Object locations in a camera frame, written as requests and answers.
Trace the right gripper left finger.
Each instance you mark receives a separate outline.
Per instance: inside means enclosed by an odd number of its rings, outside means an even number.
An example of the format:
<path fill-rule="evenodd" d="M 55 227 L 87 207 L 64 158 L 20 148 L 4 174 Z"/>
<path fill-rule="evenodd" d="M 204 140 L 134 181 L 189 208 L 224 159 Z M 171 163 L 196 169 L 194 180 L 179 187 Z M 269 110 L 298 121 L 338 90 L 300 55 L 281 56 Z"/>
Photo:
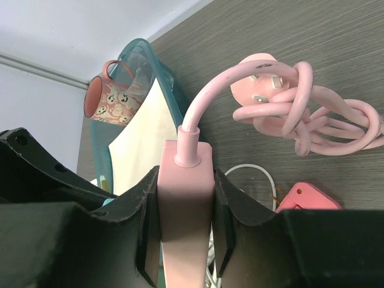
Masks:
<path fill-rule="evenodd" d="M 2 287 L 155 287 L 158 167 L 89 212 L 74 202 L 1 205 Z"/>

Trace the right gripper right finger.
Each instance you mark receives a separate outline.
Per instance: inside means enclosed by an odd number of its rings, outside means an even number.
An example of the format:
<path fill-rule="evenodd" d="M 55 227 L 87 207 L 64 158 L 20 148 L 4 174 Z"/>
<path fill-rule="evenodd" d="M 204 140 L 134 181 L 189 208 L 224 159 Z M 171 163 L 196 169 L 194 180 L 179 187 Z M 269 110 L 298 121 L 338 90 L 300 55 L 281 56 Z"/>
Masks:
<path fill-rule="evenodd" d="M 214 172 L 217 274 L 223 287 L 382 287 L 383 212 L 275 213 Z"/>

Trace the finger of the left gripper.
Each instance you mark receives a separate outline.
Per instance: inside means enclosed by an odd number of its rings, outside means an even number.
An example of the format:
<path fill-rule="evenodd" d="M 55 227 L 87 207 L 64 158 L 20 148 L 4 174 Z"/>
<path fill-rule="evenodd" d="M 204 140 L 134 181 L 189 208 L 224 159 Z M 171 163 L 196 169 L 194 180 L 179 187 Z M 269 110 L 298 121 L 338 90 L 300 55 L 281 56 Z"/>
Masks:
<path fill-rule="evenodd" d="M 102 204 L 112 198 L 61 164 L 27 129 L 1 132 L 1 203 Z"/>

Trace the pink plug adapter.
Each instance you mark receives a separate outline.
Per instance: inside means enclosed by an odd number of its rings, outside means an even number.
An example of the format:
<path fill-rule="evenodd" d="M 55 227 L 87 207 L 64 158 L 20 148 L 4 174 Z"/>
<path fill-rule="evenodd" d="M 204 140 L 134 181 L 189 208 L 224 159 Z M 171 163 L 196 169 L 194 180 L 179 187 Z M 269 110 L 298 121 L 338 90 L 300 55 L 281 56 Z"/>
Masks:
<path fill-rule="evenodd" d="M 322 190 L 307 182 L 297 182 L 288 193 L 278 187 L 272 190 L 272 210 L 341 209 L 341 205 Z"/>

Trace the pink power strip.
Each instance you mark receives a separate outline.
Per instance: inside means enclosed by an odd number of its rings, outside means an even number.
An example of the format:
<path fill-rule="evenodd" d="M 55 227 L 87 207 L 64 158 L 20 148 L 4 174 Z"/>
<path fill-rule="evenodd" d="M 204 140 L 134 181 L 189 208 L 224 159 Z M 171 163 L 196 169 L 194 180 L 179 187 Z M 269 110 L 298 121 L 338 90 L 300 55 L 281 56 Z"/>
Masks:
<path fill-rule="evenodd" d="M 164 144 L 157 197 L 167 287 L 203 287 L 214 201 L 212 147 L 178 128 Z"/>

